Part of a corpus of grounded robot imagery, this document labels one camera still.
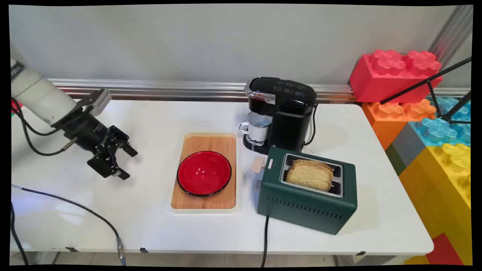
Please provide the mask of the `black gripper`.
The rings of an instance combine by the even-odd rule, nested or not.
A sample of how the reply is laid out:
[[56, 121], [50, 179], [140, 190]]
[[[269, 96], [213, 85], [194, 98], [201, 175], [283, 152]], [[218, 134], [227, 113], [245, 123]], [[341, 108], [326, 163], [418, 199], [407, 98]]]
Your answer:
[[77, 145], [91, 151], [94, 156], [87, 164], [102, 177], [114, 176], [122, 180], [130, 177], [117, 164], [116, 152], [122, 149], [131, 157], [137, 156], [138, 152], [130, 145], [129, 136], [116, 126], [105, 126], [86, 111], [73, 111], [52, 127], [64, 131], [64, 136], [70, 140], [77, 138]]

